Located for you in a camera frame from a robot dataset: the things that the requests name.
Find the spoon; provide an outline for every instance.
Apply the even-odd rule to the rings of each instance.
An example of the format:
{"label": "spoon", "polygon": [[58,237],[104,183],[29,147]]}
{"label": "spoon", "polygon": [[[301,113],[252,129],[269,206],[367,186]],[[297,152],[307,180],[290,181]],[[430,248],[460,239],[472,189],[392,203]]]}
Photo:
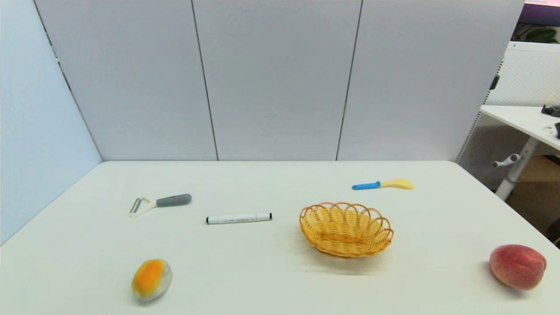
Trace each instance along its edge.
{"label": "spoon", "polygon": [[373,189],[373,188],[384,188],[384,187],[393,187],[393,188],[400,188],[400,189],[413,189],[414,184],[409,182],[404,178],[397,178],[395,180],[390,180],[388,182],[375,182],[369,184],[359,184],[352,186],[352,189],[362,190],[362,189]]}

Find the vegetable peeler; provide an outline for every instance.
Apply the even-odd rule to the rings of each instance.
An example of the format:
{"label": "vegetable peeler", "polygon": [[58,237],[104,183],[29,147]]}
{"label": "vegetable peeler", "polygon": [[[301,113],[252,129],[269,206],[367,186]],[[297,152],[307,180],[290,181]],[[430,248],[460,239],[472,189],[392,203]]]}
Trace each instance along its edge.
{"label": "vegetable peeler", "polygon": [[[137,217],[155,207],[172,207],[172,206],[186,205],[187,203],[190,202],[191,199],[192,196],[188,193],[179,194],[177,196],[160,198],[157,200],[147,198],[147,197],[136,198],[136,201],[134,202],[132,209],[130,210],[130,217]],[[147,202],[147,204],[143,206],[141,209],[139,209],[140,205],[142,204],[142,201]]]}

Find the marker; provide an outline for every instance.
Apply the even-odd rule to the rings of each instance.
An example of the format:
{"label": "marker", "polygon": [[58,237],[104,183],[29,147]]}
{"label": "marker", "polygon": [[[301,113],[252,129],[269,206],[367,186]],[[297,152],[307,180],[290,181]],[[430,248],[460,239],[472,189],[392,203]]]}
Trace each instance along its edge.
{"label": "marker", "polygon": [[270,221],[272,220],[272,213],[260,214],[234,214],[234,215],[217,215],[207,216],[206,223],[208,224],[225,224],[225,223],[241,223],[241,222],[256,222],[256,221]]}

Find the wicker basket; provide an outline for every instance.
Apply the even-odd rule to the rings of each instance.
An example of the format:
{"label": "wicker basket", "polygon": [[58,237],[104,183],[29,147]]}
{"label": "wicker basket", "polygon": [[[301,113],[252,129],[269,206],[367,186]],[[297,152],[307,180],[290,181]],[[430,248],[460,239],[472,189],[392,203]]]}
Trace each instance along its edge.
{"label": "wicker basket", "polygon": [[346,202],[304,208],[300,228],[319,251],[346,258],[373,256],[387,248],[393,238],[389,221],[379,211]]}

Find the blue handle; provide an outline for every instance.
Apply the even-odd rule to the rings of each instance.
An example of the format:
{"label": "blue handle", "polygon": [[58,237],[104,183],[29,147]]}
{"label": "blue handle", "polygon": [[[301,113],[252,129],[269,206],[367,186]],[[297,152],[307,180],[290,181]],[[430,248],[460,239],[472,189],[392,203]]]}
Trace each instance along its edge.
{"label": "blue handle", "polygon": [[359,191],[362,189],[372,189],[372,188],[379,188],[379,187],[381,187],[381,182],[354,185],[352,186],[352,189],[354,189],[355,191]]}

